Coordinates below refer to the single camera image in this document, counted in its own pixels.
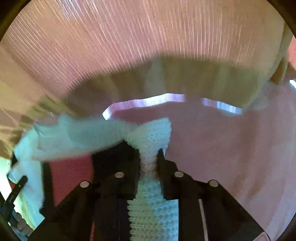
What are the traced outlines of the person's left hand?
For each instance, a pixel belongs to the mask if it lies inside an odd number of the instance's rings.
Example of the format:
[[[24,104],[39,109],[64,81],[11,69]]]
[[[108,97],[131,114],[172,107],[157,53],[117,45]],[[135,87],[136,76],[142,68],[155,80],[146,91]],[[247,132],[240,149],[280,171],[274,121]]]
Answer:
[[[27,224],[22,218],[22,215],[18,212],[13,211],[12,217],[16,220],[16,225],[11,228],[20,240],[28,240],[28,237],[33,233],[33,229]]]

